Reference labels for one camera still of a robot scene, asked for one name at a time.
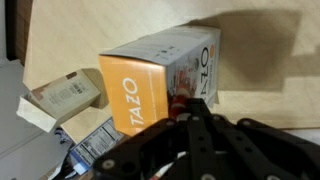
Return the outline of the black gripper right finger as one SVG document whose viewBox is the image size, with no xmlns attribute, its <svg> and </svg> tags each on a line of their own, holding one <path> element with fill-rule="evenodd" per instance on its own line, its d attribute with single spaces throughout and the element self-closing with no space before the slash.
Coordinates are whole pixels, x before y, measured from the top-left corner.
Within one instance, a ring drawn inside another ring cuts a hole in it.
<svg viewBox="0 0 320 180">
<path fill-rule="evenodd" d="M 250 118 L 231 123 L 189 99 L 191 167 L 215 180 L 320 180 L 320 146 Z"/>
</svg>

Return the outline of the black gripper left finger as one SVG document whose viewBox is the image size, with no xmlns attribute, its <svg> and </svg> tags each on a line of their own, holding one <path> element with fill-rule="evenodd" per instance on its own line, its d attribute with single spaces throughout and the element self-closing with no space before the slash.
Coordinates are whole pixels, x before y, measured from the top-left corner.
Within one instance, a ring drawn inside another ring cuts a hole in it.
<svg viewBox="0 0 320 180">
<path fill-rule="evenodd" d="M 186 123 L 162 119 L 100 156 L 94 180 L 149 180 L 186 146 Z"/>
</svg>

